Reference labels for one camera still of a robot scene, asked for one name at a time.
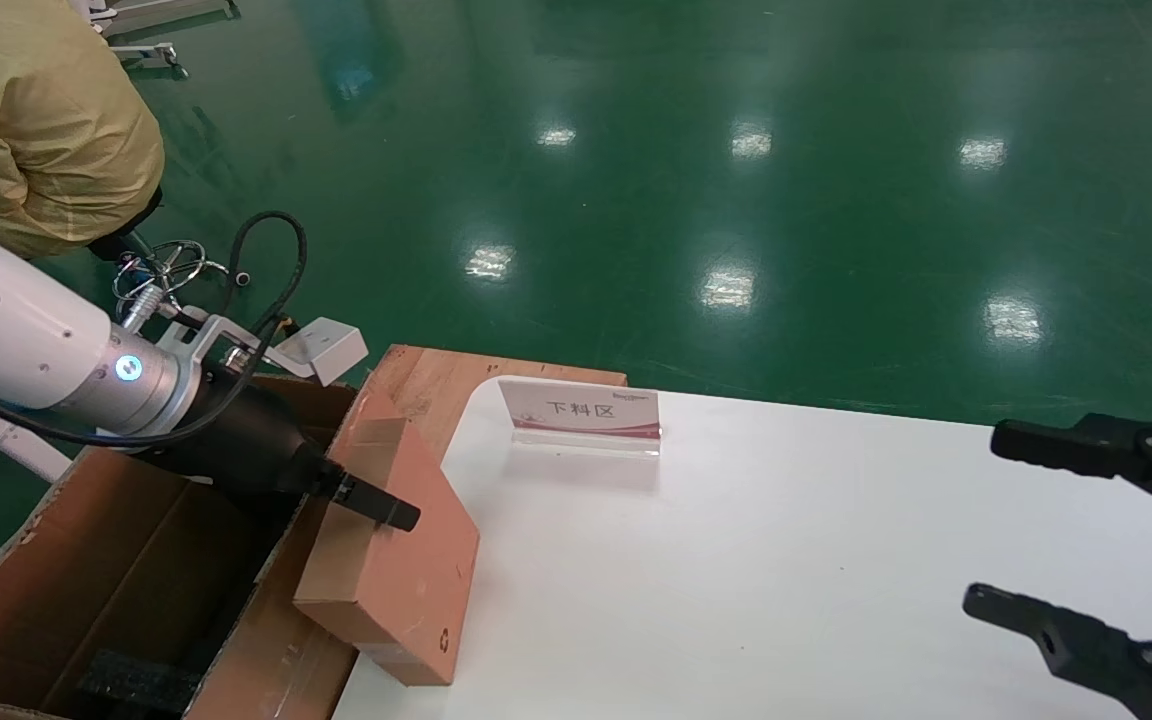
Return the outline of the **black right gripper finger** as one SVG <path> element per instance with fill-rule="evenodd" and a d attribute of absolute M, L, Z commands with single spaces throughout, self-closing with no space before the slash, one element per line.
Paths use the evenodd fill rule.
<path fill-rule="evenodd" d="M 1152 497 L 1152 420 L 1087 414 L 1069 429 L 1000 420 L 990 448 L 996 457 L 1038 468 L 1123 479 Z"/>
<path fill-rule="evenodd" d="M 1032 641 L 1052 676 L 1102 694 L 1137 719 L 1152 719 L 1152 641 L 1138 641 L 1083 612 L 973 583 L 970 617 Z"/>

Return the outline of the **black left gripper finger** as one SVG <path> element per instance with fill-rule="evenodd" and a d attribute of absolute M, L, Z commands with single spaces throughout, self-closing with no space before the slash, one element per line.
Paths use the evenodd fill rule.
<path fill-rule="evenodd" d="M 420 507 L 393 495 L 387 488 L 348 473 L 340 465 L 323 467 L 321 497 L 328 497 L 333 503 L 355 511 L 362 518 L 402 532 L 412 532 L 422 516 Z"/>

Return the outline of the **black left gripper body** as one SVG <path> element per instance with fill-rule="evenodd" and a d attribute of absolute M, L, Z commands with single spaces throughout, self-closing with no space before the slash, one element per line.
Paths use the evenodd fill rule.
<path fill-rule="evenodd" d="M 137 450 L 147 464 L 197 480 L 241 511 L 291 511 L 305 497 L 348 495 L 349 475 L 326 457 L 291 406 L 248 382 L 200 432 Z"/>

